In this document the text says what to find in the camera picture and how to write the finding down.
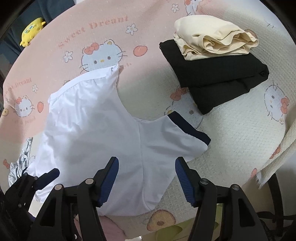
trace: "bed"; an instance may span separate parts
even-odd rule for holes
[[[101,68],[103,62],[88,63],[83,50],[96,54],[95,48],[104,50],[105,45],[112,50],[102,51],[98,59],[117,56],[108,60],[121,66],[118,93],[132,116],[155,120],[179,112],[212,140],[207,152],[188,163],[190,168],[216,185],[242,185],[256,176],[262,186],[296,150],[296,46],[285,29],[248,8],[229,1],[192,1],[87,0],[48,24],[23,50],[4,82],[2,188],[8,189],[10,164],[19,160],[20,153],[26,162],[34,161],[49,95],[76,76]],[[180,89],[159,49],[160,42],[172,39],[175,20],[191,14],[213,15],[252,30],[259,39],[252,53],[270,71],[267,81],[206,115],[200,114],[190,93]],[[289,102],[284,106],[272,96],[276,100],[287,97]],[[136,217],[109,218],[133,238],[195,214],[175,178],[154,210]]]

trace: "white short-sleeve shirt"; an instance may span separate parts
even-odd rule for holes
[[[175,159],[190,161],[210,138],[177,112],[154,121],[132,117],[116,89],[118,65],[85,73],[49,98],[49,114],[35,161],[27,172],[60,176],[37,191],[44,202],[56,184],[79,185],[116,156],[119,171],[99,215],[133,216],[153,210],[175,176]]]

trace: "black folded clothing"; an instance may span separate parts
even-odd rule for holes
[[[159,48],[204,115],[268,79],[267,66],[251,53],[187,61],[173,39]]]

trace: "folded cream shirt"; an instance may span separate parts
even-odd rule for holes
[[[231,22],[191,15],[175,22],[174,40],[186,60],[248,54],[258,40]]]

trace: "metal bolt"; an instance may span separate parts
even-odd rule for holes
[[[92,178],[86,179],[85,183],[86,184],[92,184],[94,182],[94,180]]]
[[[209,183],[209,180],[206,179],[206,178],[202,178],[202,179],[200,180],[200,183],[201,183],[201,184],[204,184],[204,185],[207,185],[207,184]]]
[[[239,185],[233,184],[232,189],[235,190],[235,191],[238,191],[239,190]]]
[[[61,190],[62,189],[62,185],[61,184],[57,184],[55,185],[55,190]]]

